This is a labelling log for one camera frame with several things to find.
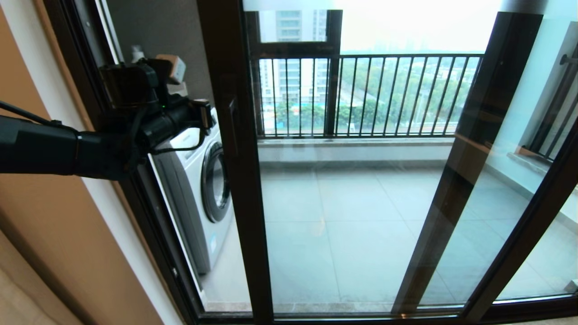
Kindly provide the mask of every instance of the balcony railing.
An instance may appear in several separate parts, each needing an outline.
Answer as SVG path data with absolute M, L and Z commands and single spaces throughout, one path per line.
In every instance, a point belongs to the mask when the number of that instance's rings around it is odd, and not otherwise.
M 260 85 L 258 135 L 453 136 L 482 58 L 482 54 L 342 55 L 337 83 L 330 82 L 330 58 L 260 59 L 254 69 Z

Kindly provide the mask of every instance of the orange wall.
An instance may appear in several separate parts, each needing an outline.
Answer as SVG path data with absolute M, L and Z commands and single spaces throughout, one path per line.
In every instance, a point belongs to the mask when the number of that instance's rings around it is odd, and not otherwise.
M 0 99 L 48 119 L 2 8 L 0 43 Z M 80 178 L 0 175 L 0 229 L 85 324 L 162 324 Z

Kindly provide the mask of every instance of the white washing machine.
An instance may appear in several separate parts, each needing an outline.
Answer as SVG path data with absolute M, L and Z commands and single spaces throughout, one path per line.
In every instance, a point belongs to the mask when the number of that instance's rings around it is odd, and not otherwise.
M 211 114 L 217 121 L 215 109 Z M 198 141 L 199 129 L 190 128 L 158 148 L 192 147 Z M 233 218 L 218 123 L 198 149 L 162 153 L 153 160 L 185 249 L 197 273 L 205 274 L 214 267 Z

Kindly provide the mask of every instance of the high-rise building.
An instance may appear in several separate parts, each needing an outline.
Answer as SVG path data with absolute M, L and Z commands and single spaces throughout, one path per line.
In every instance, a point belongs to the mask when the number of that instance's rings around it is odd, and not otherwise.
M 261 42 L 323 42 L 327 39 L 326 10 L 259 12 Z M 265 110 L 273 105 L 290 107 L 325 105 L 327 59 L 261 60 L 261 95 Z

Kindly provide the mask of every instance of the black cable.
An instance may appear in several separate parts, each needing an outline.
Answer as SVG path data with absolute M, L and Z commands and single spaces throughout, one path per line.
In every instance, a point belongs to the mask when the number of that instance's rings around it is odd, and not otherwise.
M 29 120 L 31 120 L 31 121 L 34 121 L 34 122 L 37 122 L 37 123 L 40 123 L 40 124 L 44 124 L 44 125 L 54 125 L 54 122 L 52 122 L 52 121 L 45 120 L 45 119 L 43 119 L 42 117 L 40 117 L 40 116 L 38 116 L 38 115 L 32 114 L 32 113 L 30 113 L 30 112 L 27 112 L 27 111 L 24 110 L 24 109 L 18 108 L 18 107 L 14 106 L 14 105 L 10 105 L 9 103 L 3 102 L 3 101 L 0 101 L 0 108 L 2 108 L 2 109 L 4 109 L 4 110 L 7 110 L 8 112 L 12 112 L 12 113 L 14 113 L 14 114 L 16 114 L 16 115 L 20 115 L 20 116 L 22 116 L 22 117 L 26 117 L 27 119 L 29 119 Z
M 197 143 L 196 146 L 193 147 L 188 147 L 188 148 L 165 148 L 165 149 L 159 149 L 159 150 L 152 150 L 150 152 L 150 154 L 161 154 L 161 153 L 167 153 L 167 152 L 175 152 L 175 151 L 191 151 L 191 150 L 196 150 L 199 149 L 202 145 L 203 142 L 205 141 L 205 134 L 203 133 L 203 131 L 201 131 L 199 133 L 199 143 Z

